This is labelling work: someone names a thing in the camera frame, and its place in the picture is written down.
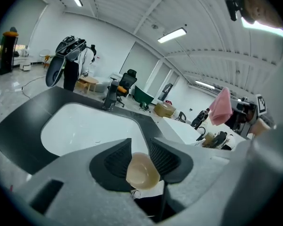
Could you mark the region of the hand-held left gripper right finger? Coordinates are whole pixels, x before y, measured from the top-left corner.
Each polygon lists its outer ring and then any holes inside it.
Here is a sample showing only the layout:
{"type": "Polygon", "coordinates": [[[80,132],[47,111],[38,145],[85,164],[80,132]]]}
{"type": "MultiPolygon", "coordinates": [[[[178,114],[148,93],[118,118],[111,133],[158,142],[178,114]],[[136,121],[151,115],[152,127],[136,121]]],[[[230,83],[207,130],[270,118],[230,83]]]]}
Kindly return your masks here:
{"type": "Polygon", "coordinates": [[[149,139],[149,155],[165,182],[157,222],[221,222],[234,180],[224,174],[237,151],[149,139]]]}

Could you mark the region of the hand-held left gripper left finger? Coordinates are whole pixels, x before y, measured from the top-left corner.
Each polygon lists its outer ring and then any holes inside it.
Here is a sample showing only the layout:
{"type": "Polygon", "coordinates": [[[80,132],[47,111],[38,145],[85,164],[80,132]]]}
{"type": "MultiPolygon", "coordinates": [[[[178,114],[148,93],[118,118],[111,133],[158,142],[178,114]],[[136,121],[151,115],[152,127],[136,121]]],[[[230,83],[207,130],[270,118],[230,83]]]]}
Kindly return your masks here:
{"type": "Polygon", "coordinates": [[[151,226],[131,198],[126,172],[131,139],[58,157],[13,193],[34,226],[151,226]]]}

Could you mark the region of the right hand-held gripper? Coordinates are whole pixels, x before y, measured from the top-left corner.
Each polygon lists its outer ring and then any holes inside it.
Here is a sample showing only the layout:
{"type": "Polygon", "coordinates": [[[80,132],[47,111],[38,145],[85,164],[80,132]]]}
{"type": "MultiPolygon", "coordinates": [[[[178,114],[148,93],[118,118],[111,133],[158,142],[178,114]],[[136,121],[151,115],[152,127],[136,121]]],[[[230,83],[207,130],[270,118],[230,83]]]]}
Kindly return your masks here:
{"type": "Polygon", "coordinates": [[[231,129],[241,137],[247,137],[258,118],[267,113],[266,102],[261,94],[256,94],[254,101],[231,99],[231,107],[231,129]]]}

